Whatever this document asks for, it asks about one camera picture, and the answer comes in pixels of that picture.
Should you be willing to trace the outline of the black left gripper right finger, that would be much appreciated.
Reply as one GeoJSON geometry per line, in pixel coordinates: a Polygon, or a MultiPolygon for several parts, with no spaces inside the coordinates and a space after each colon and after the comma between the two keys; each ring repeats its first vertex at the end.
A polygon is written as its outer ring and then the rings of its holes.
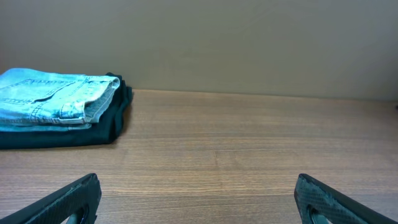
{"type": "Polygon", "coordinates": [[[298,176],[294,199],[303,224],[397,224],[308,174],[298,176]]]}

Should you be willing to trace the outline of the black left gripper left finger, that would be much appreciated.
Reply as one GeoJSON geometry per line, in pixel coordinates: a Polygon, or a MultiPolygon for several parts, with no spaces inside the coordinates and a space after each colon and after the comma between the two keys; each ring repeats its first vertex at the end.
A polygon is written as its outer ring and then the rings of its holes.
{"type": "Polygon", "coordinates": [[[98,176],[90,173],[1,219],[4,224],[94,224],[101,200],[98,176]]]}

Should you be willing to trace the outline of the folded black garment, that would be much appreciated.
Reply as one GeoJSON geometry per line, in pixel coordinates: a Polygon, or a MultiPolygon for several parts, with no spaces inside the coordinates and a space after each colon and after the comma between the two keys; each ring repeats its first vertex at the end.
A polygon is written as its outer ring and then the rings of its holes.
{"type": "Polygon", "coordinates": [[[111,144],[122,133],[124,128],[124,112],[131,105],[134,93],[126,85],[122,76],[107,73],[121,81],[121,86],[99,123],[88,129],[71,131],[34,131],[34,132],[2,132],[1,149],[37,149],[51,147],[76,147],[99,144],[111,144]]]}

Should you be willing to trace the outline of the folded light blue jeans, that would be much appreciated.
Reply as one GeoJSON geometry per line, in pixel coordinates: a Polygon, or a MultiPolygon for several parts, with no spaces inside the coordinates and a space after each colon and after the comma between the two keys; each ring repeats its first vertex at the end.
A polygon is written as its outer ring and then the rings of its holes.
{"type": "Polygon", "coordinates": [[[1,131],[72,131],[98,123],[121,81],[114,76],[12,68],[1,74],[1,131]]]}

